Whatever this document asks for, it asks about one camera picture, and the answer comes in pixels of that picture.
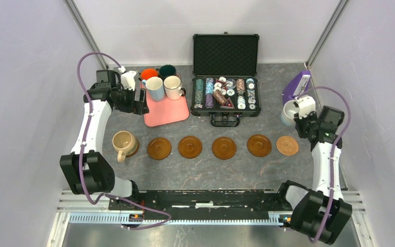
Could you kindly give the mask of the wooden coaster five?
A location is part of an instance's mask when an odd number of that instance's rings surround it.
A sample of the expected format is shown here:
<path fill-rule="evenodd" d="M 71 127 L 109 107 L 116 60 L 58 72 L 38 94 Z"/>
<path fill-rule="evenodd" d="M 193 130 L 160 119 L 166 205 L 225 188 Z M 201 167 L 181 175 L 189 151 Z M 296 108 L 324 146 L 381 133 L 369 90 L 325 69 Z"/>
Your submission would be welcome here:
<path fill-rule="evenodd" d="M 248 139 L 246 146 L 250 154 L 256 157 L 265 157 L 273 149 L 270 139 L 262 134 L 252 135 Z"/>

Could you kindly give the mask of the wooden coaster two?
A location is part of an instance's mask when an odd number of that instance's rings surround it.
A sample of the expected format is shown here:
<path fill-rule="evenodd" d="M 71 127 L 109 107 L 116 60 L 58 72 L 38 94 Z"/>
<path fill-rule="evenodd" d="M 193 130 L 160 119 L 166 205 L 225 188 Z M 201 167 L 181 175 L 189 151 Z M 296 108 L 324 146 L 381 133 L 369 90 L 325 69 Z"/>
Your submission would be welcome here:
<path fill-rule="evenodd" d="M 170 141 L 164 137 L 152 139 L 147 147 L 147 153 L 154 160 L 163 160 L 167 158 L 172 151 Z"/>

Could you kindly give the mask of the beige ceramic mug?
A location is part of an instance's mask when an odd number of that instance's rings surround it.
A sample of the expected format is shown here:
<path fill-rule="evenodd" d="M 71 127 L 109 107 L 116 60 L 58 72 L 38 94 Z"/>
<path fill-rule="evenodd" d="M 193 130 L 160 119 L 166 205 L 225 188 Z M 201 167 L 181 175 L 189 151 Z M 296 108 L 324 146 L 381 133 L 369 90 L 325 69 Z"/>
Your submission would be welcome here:
<path fill-rule="evenodd" d="M 128 131 L 119 131 L 112 138 L 112 144 L 117 152 L 117 162 L 123 163 L 127 157 L 135 155 L 139 149 L 138 139 Z"/>

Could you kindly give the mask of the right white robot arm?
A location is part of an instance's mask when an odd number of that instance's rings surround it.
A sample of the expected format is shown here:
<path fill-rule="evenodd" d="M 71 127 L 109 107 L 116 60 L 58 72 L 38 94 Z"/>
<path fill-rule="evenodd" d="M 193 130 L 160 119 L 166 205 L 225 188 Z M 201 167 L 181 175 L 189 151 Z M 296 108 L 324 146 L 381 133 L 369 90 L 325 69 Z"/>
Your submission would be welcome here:
<path fill-rule="evenodd" d="M 329 106 L 319 114 L 313 111 L 306 117 L 296 116 L 299 137 L 311 144 L 313 185 L 308 189 L 288 180 L 276 196 L 281 209 L 293 209 L 291 229 L 328 245 L 335 242 L 352 215 L 352 205 L 344 201 L 339 185 L 343 140 L 336 131 L 344 116 L 342 110 Z"/>

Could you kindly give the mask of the wooden coaster three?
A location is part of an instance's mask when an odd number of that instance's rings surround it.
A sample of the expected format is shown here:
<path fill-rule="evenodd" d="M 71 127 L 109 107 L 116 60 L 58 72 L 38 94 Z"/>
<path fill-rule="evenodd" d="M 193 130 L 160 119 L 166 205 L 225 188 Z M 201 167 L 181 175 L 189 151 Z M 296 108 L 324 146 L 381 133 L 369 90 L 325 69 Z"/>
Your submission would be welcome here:
<path fill-rule="evenodd" d="M 196 136 L 185 136 L 178 143 L 180 155 L 187 159 L 198 157 L 202 152 L 202 142 Z"/>

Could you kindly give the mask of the white mug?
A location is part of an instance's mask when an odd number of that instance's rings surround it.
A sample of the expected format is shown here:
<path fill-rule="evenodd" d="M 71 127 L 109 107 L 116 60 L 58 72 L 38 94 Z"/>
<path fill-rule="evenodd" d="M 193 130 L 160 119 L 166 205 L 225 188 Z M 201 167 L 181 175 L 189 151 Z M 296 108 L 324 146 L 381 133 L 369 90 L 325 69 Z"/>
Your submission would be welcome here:
<path fill-rule="evenodd" d="M 299 113 L 299 107 L 295 103 L 295 100 L 287 101 L 281 111 L 280 120 L 288 127 L 294 127 L 296 125 L 294 118 L 295 114 Z"/>

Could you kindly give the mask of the wooden coaster one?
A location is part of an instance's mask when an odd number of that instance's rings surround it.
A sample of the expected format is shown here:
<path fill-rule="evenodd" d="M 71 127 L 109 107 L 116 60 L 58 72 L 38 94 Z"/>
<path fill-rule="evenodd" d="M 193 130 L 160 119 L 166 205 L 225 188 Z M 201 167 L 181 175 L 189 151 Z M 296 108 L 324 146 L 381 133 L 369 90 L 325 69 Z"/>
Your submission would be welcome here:
<path fill-rule="evenodd" d="M 127 135 L 123 139 L 123 147 L 121 152 L 124 157 L 132 157 L 139 149 L 139 141 L 134 135 Z"/>

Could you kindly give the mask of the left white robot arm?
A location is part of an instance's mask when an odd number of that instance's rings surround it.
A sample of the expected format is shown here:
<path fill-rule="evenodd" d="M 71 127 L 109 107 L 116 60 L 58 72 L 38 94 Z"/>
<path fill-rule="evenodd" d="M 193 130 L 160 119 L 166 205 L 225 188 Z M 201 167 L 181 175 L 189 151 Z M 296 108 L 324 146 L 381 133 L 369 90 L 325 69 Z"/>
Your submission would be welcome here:
<path fill-rule="evenodd" d="M 83 96 L 84 117 L 70 154 L 60 157 L 59 165 L 75 195 L 109 193 L 115 186 L 115 174 L 102 155 L 107 121 L 113 110 L 144 115 L 149 112 L 146 91 L 139 90 L 135 100 L 137 72 L 119 73 L 102 69 Z"/>

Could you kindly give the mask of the wooden coaster four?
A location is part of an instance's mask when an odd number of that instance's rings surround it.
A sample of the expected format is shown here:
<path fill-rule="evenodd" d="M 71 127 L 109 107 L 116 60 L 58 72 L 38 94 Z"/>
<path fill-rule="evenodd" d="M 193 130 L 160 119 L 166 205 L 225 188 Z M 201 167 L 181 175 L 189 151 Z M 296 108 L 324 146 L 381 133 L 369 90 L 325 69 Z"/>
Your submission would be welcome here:
<path fill-rule="evenodd" d="M 229 137 L 219 137 L 212 143 L 212 153 L 221 160 L 228 160 L 234 157 L 237 151 L 237 145 Z"/>

